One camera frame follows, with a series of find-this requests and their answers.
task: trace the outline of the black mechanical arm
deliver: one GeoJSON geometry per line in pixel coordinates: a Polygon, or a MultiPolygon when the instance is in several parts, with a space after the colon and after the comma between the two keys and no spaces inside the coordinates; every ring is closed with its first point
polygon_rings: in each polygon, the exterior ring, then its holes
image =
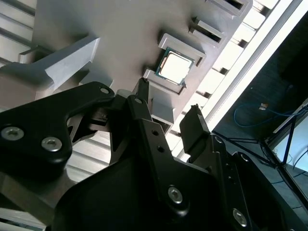
{"type": "Polygon", "coordinates": [[[127,98],[92,82],[0,113],[0,171],[31,188],[29,200],[58,192],[52,211],[42,200],[18,205],[52,231],[307,230],[253,161],[208,131],[197,105],[180,124],[189,163],[174,158],[148,91],[146,79],[127,98]],[[110,132],[110,166],[61,193],[73,145],[99,130],[110,132]]]}

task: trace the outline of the blue cable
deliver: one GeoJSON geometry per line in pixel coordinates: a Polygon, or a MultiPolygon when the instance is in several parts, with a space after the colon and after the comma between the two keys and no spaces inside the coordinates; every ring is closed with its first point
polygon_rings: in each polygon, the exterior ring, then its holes
{"type": "MultiPolygon", "coordinates": [[[[293,176],[293,178],[294,178],[294,177],[298,177],[298,176],[300,176],[300,175],[303,175],[304,173],[306,173],[306,171],[303,171],[303,172],[301,172],[301,173],[298,173],[297,175],[293,176]]],[[[279,183],[282,183],[282,182],[284,182],[284,180],[280,180],[280,181],[277,181],[277,182],[273,182],[273,183],[271,183],[271,184],[279,184],[279,183]]]]}
{"type": "Polygon", "coordinates": [[[279,112],[276,112],[276,111],[274,111],[274,110],[271,110],[271,109],[266,108],[265,111],[270,111],[270,112],[276,114],[276,116],[274,116],[274,117],[272,117],[272,118],[269,118],[269,119],[266,119],[266,120],[264,120],[264,121],[262,121],[262,122],[260,122],[260,123],[257,123],[257,124],[242,125],[242,124],[239,124],[239,123],[237,122],[237,120],[236,120],[236,113],[237,113],[237,111],[238,111],[240,108],[242,108],[242,107],[244,107],[244,106],[250,106],[250,107],[255,107],[255,106],[257,106],[257,108],[259,108],[259,107],[260,107],[260,104],[257,104],[257,103],[244,103],[244,104],[240,105],[238,108],[235,109],[234,114],[233,114],[233,120],[234,120],[234,122],[236,123],[237,126],[240,126],[240,127],[242,127],[242,128],[257,127],[257,126],[259,126],[259,125],[268,123],[268,122],[270,122],[270,121],[272,121],[272,120],[274,120],[274,119],[276,119],[276,118],[278,118],[278,117],[280,117],[280,116],[287,116],[287,117],[289,117],[289,116],[297,116],[297,115],[301,115],[301,114],[303,114],[304,112],[307,112],[307,111],[308,111],[307,108],[304,108],[303,111],[300,111],[300,112],[295,113],[295,114],[289,114],[289,113],[291,113],[291,112],[293,112],[293,111],[288,111],[288,112],[285,112],[285,113],[279,113],[279,112]]]}

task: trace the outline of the white panel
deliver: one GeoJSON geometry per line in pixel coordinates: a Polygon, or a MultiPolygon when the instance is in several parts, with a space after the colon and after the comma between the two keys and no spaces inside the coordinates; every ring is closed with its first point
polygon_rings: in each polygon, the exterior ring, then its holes
{"type": "Polygon", "coordinates": [[[244,23],[248,24],[254,29],[258,29],[265,20],[265,16],[257,12],[255,9],[251,9],[247,16],[244,18],[244,23]]]}
{"type": "Polygon", "coordinates": [[[37,220],[34,216],[24,211],[0,208],[0,218],[5,220],[11,220],[25,225],[30,225],[41,229],[46,228],[46,225],[37,220]]]}
{"type": "Polygon", "coordinates": [[[110,133],[105,131],[98,131],[91,140],[106,144],[110,147],[110,133]]]}
{"type": "Polygon", "coordinates": [[[191,108],[192,105],[199,105],[199,108],[203,108],[204,105],[206,104],[206,102],[208,101],[208,99],[198,93],[193,94],[193,96],[191,97],[191,99],[188,101],[188,103],[186,104],[186,106],[184,107],[183,111],[184,112],[188,112],[191,108]]]}
{"type": "Polygon", "coordinates": [[[75,169],[69,165],[66,166],[66,172],[68,177],[75,182],[81,182],[92,175],[90,173],[86,173],[85,171],[75,169]]]}
{"type": "Polygon", "coordinates": [[[173,149],[172,155],[173,155],[174,157],[177,157],[177,156],[180,154],[180,152],[183,150],[183,148],[184,148],[183,142],[181,141],[181,142],[179,142],[178,145],[173,149]]]}
{"type": "Polygon", "coordinates": [[[273,9],[278,0],[257,0],[262,5],[266,6],[269,9],[273,9]]]}
{"type": "Polygon", "coordinates": [[[14,21],[3,14],[0,14],[0,27],[29,41],[32,40],[33,30],[31,28],[14,21]]]}
{"type": "Polygon", "coordinates": [[[172,151],[178,142],[181,140],[181,137],[168,133],[166,135],[166,140],[169,145],[170,150],[172,151]]]}
{"type": "Polygon", "coordinates": [[[0,222],[0,231],[29,231],[29,230],[15,225],[10,225],[7,223],[0,222]]]}
{"type": "Polygon", "coordinates": [[[177,120],[175,121],[172,130],[176,131],[176,132],[180,132],[180,122],[182,121],[182,119],[184,118],[185,115],[183,114],[179,114],[177,120]]]}
{"type": "Polygon", "coordinates": [[[11,62],[18,61],[18,54],[27,51],[29,47],[0,35],[0,56],[11,62]]]}
{"type": "Polygon", "coordinates": [[[260,4],[257,1],[253,1],[253,7],[259,12],[261,12],[264,9],[264,5],[260,4]]]}
{"type": "Polygon", "coordinates": [[[83,158],[74,152],[71,155],[71,158],[69,158],[67,164],[75,168],[83,169],[90,173],[97,173],[98,171],[107,167],[105,165],[83,158]]]}
{"type": "Polygon", "coordinates": [[[17,1],[23,3],[26,6],[33,8],[33,9],[37,8],[37,0],[17,0],[17,1]]]}
{"type": "Polygon", "coordinates": [[[214,63],[213,68],[216,70],[220,70],[221,68],[230,70],[243,50],[242,47],[236,45],[234,42],[228,42],[225,49],[214,63]]]}
{"type": "MultiPolygon", "coordinates": [[[[293,114],[296,115],[297,113],[299,113],[303,108],[305,108],[308,105],[308,98],[302,103],[302,105],[300,105],[294,112],[293,114]]],[[[273,133],[277,133],[280,129],[282,129],[284,127],[284,125],[286,125],[294,116],[289,116],[286,118],[286,120],[279,125],[279,127],[277,127],[273,133]]]]}
{"type": "Polygon", "coordinates": [[[237,41],[244,40],[250,42],[256,31],[245,23],[242,23],[233,35],[233,39],[237,41]]]}
{"type": "Polygon", "coordinates": [[[110,162],[110,150],[102,146],[98,146],[87,141],[81,141],[74,145],[73,150],[97,160],[104,161],[105,163],[110,162]]]}
{"type": "MultiPolygon", "coordinates": [[[[297,162],[296,167],[308,171],[308,117],[301,121],[294,129],[294,134],[292,137],[292,144],[290,146],[289,156],[287,163],[294,166],[297,162]]],[[[274,148],[277,157],[283,161],[285,149],[288,143],[289,135],[287,135],[277,146],[274,148]]]]}
{"type": "Polygon", "coordinates": [[[183,156],[180,158],[181,161],[187,162],[187,160],[190,158],[191,156],[184,153],[183,156]]]}
{"type": "Polygon", "coordinates": [[[224,77],[225,76],[220,72],[211,69],[199,85],[198,91],[202,93],[207,92],[209,94],[213,94],[224,77]]]}
{"type": "Polygon", "coordinates": [[[0,1],[0,13],[14,19],[15,21],[18,21],[26,26],[29,26],[33,28],[34,26],[34,17],[19,10],[16,9],[2,1],[0,1]]]}

